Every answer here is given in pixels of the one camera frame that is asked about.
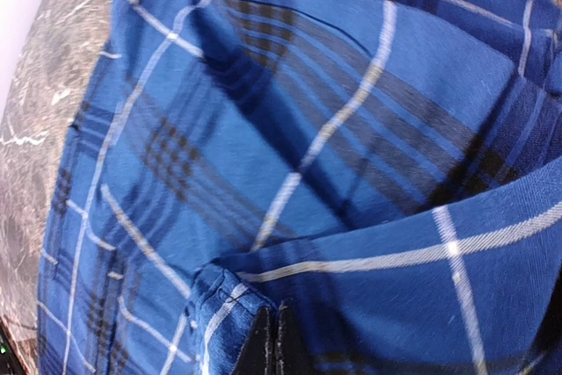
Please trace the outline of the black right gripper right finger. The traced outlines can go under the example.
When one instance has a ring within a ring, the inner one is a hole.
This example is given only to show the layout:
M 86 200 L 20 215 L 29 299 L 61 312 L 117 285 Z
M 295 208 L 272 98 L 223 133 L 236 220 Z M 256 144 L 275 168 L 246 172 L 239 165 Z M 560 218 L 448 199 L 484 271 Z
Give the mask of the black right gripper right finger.
M 308 355 L 292 309 L 282 302 L 277 315 L 276 374 L 313 375 L 313 360 Z

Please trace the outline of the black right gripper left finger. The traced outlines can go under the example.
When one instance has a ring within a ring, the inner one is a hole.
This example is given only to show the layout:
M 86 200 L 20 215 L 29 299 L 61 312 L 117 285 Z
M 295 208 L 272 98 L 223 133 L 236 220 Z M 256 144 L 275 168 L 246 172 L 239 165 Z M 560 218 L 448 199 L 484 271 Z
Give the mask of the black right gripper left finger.
M 236 361 L 236 373 L 241 375 L 271 375 L 274 373 L 273 316 L 269 307 L 261 307 Z

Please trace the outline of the blue plaid long sleeve shirt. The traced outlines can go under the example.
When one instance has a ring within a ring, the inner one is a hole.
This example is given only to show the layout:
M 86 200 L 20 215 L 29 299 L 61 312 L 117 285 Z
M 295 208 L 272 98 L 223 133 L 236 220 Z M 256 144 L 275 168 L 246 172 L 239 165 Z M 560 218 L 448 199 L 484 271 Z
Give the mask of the blue plaid long sleeve shirt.
M 41 251 L 43 374 L 561 371 L 552 0 L 112 0 Z

